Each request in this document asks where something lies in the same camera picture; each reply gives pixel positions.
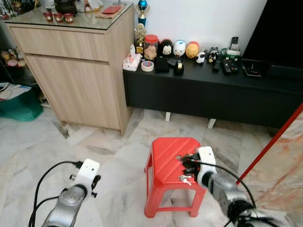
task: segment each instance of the red book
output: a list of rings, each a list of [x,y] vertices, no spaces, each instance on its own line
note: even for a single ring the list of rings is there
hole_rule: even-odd
[[[105,10],[102,11],[104,14],[114,14],[121,9],[121,6],[110,6],[107,7]]]

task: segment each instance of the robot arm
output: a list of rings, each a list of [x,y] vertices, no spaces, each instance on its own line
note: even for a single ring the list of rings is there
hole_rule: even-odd
[[[200,147],[196,154],[185,155],[180,161],[185,167],[184,175],[193,176],[201,187],[209,190],[235,227],[287,227],[285,223],[257,211],[237,184],[217,174],[214,166],[196,162],[216,164],[210,146]]]
[[[73,227],[79,209],[84,200],[90,195],[96,197],[92,190],[101,179],[96,175],[100,164],[90,159],[86,159],[82,164],[77,176],[71,175],[74,180],[68,189],[59,195],[55,208],[49,213],[42,227]]]

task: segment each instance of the gold trophy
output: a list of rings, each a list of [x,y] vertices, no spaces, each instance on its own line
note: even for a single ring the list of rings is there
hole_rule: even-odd
[[[143,49],[144,49],[144,37],[146,34],[146,30],[143,24],[139,23],[137,25],[137,28],[134,29],[136,32],[136,53],[143,54]]]

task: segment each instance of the cabinet drawer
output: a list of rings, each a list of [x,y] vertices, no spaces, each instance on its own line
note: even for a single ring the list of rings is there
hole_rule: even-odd
[[[12,27],[24,53],[108,61],[104,35]]]

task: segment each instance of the tissue box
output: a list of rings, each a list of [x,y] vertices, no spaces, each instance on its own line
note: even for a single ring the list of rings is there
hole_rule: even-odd
[[[123,61],[123,69],[128,71],[137,71],[141,57],[141,54],[136,53],[135,57],[132,58],[131,54],[129,53]]]

